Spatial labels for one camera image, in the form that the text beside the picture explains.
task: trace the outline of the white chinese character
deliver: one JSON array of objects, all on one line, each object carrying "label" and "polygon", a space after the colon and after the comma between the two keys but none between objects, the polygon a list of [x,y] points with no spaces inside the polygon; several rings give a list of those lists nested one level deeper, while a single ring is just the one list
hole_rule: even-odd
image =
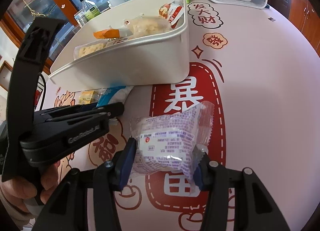
[{"label": "white chinese character", "polygon": [[[170,179],[178,180],[178,183],[170,183]],[[170,191],[170,187],[177,187],[177,189],[174,191]],[[195,192],[190,194],[190,184],[185,180],[183,174],[169,175],[168,173],[166,173],[166,175],[164,175],[163,189],[164,193],[169,196],[197,197],[200,194],[200,190],[197,186]]]},{"label": "white chinese character", "polygon": [[[202,100],[203,96],[192,96],[198,93],[196,90],[191,90],[196,87],[197,79],[194,76],[188,76],[185,81],[182,81],[178,84],[172,84],[171,90],[174,90],[174,93],[169,95],[173,95],[173,99],[165,100],[165,102],[171,102],[168,107],[164,110],[164,113],[171,111],[172,109],[176,111],[180,111],[181,107],[177,106],[179,101],[182,101],[182,112],[187,109],[199,104],[198,100]],[[186,101],[191,101],[193,104],[187,107]]]}]

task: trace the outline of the red and white snack package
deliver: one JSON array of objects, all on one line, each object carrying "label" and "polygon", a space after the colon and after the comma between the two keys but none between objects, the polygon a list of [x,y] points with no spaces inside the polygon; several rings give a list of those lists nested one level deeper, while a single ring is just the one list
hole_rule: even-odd
[{"label": "red and white snack package", "polygon": [[181,0],[175,0],[172,3],[164,4],[159,9],[159,15],[168,20],[172,28],[176,27],[178,20],[181,18],[183,13],[184,7]]},{"label": "red and white snack package", "polygon": [[183,113],[136,119],[131,123],[138,146],[131,177],[157,171],[182,172],[194,186],[193,174],[208,152],[214,104],[204,101]]}]

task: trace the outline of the plastic bottle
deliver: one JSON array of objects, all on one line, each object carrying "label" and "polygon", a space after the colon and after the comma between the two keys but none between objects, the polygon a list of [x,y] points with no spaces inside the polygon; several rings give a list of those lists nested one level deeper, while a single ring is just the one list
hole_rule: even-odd
[{"label": "plastic bottle", "polygon": [[82,3],[82,11],[88,20],[100,14],[100,10],[94,2],[89,0],[80,0],[80,2]]},{"label": "plastic bottle", "polygon": [[125,2],[125,0],[109,0],[109,7],[113,8]]}]

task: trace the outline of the black cable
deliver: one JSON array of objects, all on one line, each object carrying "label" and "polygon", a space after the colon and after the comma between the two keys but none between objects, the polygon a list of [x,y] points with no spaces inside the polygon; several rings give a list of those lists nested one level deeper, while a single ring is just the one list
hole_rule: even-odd
[{"label": "black cable", "polygon": [[45,97],[45,91],[46,91],[47,87],[46,87],[44,76],[42,74],[40,74],[40,77],[42,78],[42,81],[44,84],[43,95],[42,95],[42,100],[41,100],[41,105],[40,105],[40,110],[42,110],[43,103],[44,103],[44,97]]}]

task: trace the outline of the bottle label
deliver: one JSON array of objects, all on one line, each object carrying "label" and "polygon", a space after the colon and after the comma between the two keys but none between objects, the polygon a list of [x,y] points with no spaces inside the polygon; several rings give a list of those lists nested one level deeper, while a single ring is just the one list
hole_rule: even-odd
[{"label": "bottle label", "polygon": [[93,6],[91,9],[87,10],[84,15],[87,17],[88,20],[93,19],[94,17],[100,14],[100,10],[97,6]]}]

